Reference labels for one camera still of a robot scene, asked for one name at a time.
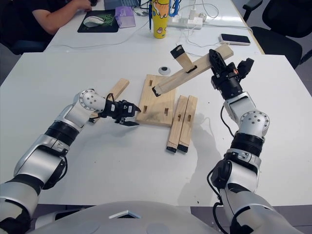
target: white power strip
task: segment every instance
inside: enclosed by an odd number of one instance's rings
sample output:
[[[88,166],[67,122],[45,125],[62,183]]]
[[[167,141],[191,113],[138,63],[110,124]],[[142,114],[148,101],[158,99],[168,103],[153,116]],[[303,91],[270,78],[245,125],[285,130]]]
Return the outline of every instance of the white power strip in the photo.
[[[181,16],[169,17],[168,27],[201,29],[203,26],[203,18],[195,17],[194,19],[181,18]]]

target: purple box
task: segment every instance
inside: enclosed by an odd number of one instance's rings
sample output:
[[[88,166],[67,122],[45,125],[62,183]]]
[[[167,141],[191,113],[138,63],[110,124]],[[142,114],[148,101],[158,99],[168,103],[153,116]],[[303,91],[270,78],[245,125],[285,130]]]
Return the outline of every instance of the purple box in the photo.
[[[135,27],[135,17],[130,6],[119,6],[115,9],[115,18],[119,28]]]

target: robotic arm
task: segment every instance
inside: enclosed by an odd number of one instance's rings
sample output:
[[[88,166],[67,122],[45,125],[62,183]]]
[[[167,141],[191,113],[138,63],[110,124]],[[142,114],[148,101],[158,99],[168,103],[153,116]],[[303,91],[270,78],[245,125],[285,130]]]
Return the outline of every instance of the robotic arm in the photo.
[[[19,160],[14,178],[0,185],[0,233],[1,230],[24,233],[29,229],[41,190],[52,188],[64,177],[66,154],[91,113],[109,116],[122,125],[138,125],[125,118],[133,117],[140,109],[126,100],[115,102],[113,95],[109,95],[113,101],[101,97],[93,89],[78,93],[73,104],[60,113]]]
[[[270,120],[267,114],[257,110],[240,81],[249,73],[253,60],[225,64],[221,55],[209,51],[213,66],[212,84],[224,98],[224,107],[230,118],[237,123],[231,147],[208,174],[207,180],[218,189],[220,205],[224,205],[231,221],[232,234],[301,233],[262,197],[255,194],[258,187],[260,153]]]

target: office chair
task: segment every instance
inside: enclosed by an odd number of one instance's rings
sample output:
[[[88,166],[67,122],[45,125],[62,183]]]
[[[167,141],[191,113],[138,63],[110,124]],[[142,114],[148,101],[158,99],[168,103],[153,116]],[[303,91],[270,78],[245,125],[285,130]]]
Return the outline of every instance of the office chair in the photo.
[[[243,6],[247,21],[262,0],[250,0]],[[295,69],[311,57],[309,51],[302,59],[302,47],[287,38],[302,38],[312,31],[312,0],[270,0],[262,14],[263,22],[271,29],[251,27],[253,35],[265,54],[285,55]]]
[[[11,0],[0,0],[0,43],[15,55],[44,51],[46,42],[23,40],[26,32],[26,28],[19,20],[13,2]]]

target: gray floor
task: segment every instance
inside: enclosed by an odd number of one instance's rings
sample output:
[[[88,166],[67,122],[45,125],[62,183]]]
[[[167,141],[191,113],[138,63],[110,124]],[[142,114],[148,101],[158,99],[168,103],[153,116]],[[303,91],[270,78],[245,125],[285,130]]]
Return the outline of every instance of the gray floor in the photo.
[[[262,12],[264,7],[268,3],[269,0],[263,0],[262,6],[256,9],[250,19],[248,20],[249,26],[260,26],[267,28],[266,25],[259,19],[261,19]],[[233,0],[235,5],[241,14],[244,14],[244,10],[242,9],[243,4],[247,2],[247,0]],[[303,47],[303,53],[305,54],[312,48],[312,35],[308,35],[302,39],[294,39],[298,43],[300,43]],[[13,55],[7,48],[5,48],[2,44],[0,44],[0,84],[3,83],[7,75],[10,73],[16,62],[20,56]],[[296,68],[296,72],[298,73],[300,79],[305,84],[309,93],[312,95],[312,59],[308,60],[306,63],[299,65]],[[80,206],[65,206],[65,205],[39,205],[36,209],[34,215],[34,224],[36,218],[40,215],[48,214],[54,211],[73,209]],[[309,206],[283,206],[276,207],[276,210],[280,212],[294,227],[298,230],[302,231],[305,234],[312,233],[312,205]],[[215,221],[212,216],[212,207],[191,207],[191,212],[196,217],[201,219],[203,222],[208,225],[216,228]],[[220,223],[227,230],[229,227],[229,222],[226,220],[224,211],[222,208],[218,208],[217,210],[218,217],[220,219]]]

